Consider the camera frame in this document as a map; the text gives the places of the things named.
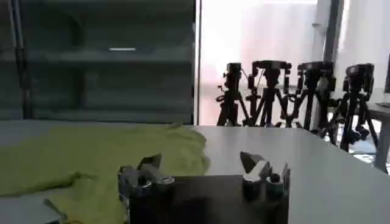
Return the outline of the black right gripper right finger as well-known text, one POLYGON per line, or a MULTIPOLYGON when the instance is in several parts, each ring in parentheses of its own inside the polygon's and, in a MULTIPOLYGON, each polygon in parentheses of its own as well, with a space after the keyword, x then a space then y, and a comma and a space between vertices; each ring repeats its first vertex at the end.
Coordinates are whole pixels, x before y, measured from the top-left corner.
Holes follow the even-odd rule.
POLYGON ((261 155, 239 153, 245 174, 242 176, 243 194, 249 201, 279 201, 289 197, 290 167, 273 166, 261 155))

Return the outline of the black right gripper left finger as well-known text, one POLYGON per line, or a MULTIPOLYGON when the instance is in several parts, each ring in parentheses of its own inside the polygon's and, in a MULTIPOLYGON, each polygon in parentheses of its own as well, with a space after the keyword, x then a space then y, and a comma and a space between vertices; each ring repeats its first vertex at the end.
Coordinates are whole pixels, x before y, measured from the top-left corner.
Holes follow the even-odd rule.
POLYGON ((171 175, 160 171, 162 154, 144 157, 137 167, 121 166, 118 170, 120 198, 142 198, 167 190, 175 182, 171 175))

